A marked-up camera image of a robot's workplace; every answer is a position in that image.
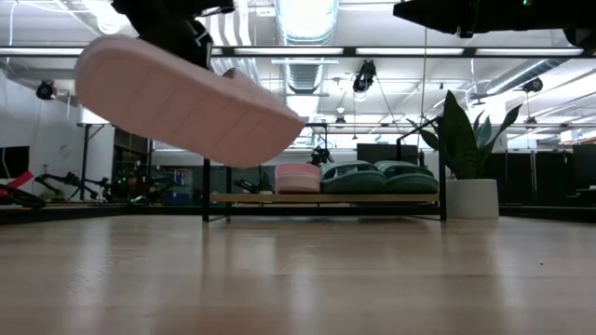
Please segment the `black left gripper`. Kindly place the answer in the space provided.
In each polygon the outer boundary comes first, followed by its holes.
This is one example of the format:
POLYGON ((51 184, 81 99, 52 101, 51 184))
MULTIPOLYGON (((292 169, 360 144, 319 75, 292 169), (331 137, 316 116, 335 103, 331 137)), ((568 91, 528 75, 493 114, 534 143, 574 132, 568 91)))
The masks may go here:
POLYGON ((161 15, 136 21, 134 29, 143 41, 198 67, 211 69, 213 39, 205 26, 193 18, 161 15))

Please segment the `pink rubber slide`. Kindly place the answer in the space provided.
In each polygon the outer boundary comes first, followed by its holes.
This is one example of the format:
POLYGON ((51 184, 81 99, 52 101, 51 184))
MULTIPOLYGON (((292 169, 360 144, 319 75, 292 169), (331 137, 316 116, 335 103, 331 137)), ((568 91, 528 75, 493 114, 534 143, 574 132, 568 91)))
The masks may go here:
POLYGON ((126 35, 89 43, 74 81, 78 102, 113 125, 234 168, 275 158, 305 127, 243 73, 218 75, 126 35))
POLYGON ((280 164, 275 170, 277 194, 319 194, 320 168, 307 163, 280 164))

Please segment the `green rubber slide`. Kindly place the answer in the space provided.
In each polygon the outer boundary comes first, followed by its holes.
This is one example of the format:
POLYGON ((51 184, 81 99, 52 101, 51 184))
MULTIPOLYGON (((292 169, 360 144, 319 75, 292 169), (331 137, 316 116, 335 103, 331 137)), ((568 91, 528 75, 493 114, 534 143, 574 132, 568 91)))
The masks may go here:
POLYGON ((405 161, 379 161, 375 167, 386 178, 388 194, 437 194, 439 182, 425 167, 405 161))
POLYGON ((327 163, 320 175, 324 194, 381 194, 386 186, 385 175, 366 161, 327 163))

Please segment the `black monitor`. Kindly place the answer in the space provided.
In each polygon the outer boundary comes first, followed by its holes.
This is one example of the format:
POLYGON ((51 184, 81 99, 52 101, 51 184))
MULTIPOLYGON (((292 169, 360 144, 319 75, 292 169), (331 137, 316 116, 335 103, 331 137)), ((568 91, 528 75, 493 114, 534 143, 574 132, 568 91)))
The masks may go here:
POLYGON ((0 179, 17 178, 29 170, 30 147, 0 147, 0 179))

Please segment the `red band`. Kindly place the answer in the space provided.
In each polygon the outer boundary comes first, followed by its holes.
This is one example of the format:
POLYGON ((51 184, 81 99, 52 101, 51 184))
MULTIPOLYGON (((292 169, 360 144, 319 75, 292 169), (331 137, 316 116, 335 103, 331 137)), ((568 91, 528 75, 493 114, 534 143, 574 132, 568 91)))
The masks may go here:
MULTIPOLYGON (((22 185, 24 185, 25 183, 27 183, 33 179, 34 179, 34 174, 31 171, 26 171, 22 175, 20 175, 18 178, 10 181, 7 184, 7 186, 10 186, 13 188, 20 188, 22 185)), ((7 195, 7 192, 5 190, 0 190, 0 197, 4 197, 6 195, 7 195)))

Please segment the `black cabinet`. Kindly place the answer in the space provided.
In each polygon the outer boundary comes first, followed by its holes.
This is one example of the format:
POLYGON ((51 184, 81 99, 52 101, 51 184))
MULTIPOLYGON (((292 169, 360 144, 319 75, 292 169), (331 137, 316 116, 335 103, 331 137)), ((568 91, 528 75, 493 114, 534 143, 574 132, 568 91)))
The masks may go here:
POLYGON ((374 164, 379 161, 405 161, 418 164, 418 148, 414 145, 401 145, 398 155, 397 144, 358 143, 357 159, 374 164))

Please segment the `snake plant in white pot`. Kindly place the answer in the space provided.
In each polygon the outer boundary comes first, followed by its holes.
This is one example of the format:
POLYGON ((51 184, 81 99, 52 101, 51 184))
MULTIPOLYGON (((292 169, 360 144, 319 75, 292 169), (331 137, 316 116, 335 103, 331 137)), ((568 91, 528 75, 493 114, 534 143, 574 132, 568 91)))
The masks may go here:
POLYGON ((440 178, 440 205, 445 219, 499 218, 497 182, 482 174, 496 141, 515 123, 520 108, 508 111, 498 130, 493 130, 489 118, 471 122, 453 92, 448 91, 442 114, 413 126, 413 132, 439 153, 440 171, 448 168, 454 174, 452 181, 440 178))

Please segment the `black screen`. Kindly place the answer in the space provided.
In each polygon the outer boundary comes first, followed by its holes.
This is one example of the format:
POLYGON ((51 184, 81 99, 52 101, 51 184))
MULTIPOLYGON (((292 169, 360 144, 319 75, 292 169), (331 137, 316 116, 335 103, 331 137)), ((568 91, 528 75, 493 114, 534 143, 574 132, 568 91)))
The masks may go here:
POLYGON ((596 144, 574 145, 573 156, 576 186, 596 186, 596 144))

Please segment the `silver ventilation duct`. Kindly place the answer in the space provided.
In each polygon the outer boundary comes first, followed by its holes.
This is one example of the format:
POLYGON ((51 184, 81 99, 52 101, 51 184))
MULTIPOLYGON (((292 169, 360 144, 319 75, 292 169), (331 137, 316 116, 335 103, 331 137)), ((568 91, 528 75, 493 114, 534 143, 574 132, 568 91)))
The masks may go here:
MULTIPOLYGON (((327 46, 334 36, 339 0, 274 0, 278 42, 283 46, 327 46)), ((297 94, 319 89, 324 67, 321 63, 287 64, 285 82, 297 94)))

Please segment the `black high table frame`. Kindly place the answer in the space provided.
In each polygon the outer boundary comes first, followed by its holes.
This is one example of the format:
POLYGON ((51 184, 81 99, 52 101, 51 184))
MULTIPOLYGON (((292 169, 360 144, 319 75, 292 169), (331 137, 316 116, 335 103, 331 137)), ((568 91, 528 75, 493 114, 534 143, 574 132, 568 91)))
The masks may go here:
POLYGON ((125 204, 144 193, 151 142, 111 125, 83 124, 78 194, 80 201, 125 204))

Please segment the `wooden shelf with black frame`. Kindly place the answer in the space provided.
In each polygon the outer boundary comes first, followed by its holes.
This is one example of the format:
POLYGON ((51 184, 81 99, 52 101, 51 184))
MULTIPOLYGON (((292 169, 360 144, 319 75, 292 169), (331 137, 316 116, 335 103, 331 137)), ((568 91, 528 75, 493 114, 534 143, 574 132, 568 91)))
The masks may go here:
POLYGON ((361 211, 359 204, 378 207, 378 215, 415 216, 437 215, 441 221, 447 219, 446 207, 446 177, 445 157, 439 154, 439 184, 440 189, 435 194, 233 194, 232 168, 227 167, 225 177, 226 192, 213 194, 210 191, 211 161, 203 160, 203 177, 201 193, 201 218, 204 222, 211 222, 211 215, 223 218, 232 216, 266 216, 262 209, 266 204, 279 204, 280 210, 274 210, 272 216, 293 216, 299 204, 314 204, 315 209, 308 212, 310 216, 339 215, 338 206, 347 204, 348 215, 358 216, 361 211), (256 204, 261 209, 236 209, 237 204, 256 204))

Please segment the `black partition wall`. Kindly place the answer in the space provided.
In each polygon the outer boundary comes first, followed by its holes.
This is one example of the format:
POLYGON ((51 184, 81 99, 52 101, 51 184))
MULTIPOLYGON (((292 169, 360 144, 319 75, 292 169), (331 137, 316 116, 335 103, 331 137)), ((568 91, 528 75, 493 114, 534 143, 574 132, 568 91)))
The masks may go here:
POLYGON ((482 174, 497 182, 499 203, 520 206, 566 206, 575 192, 571 152, 492 154, 482 174))

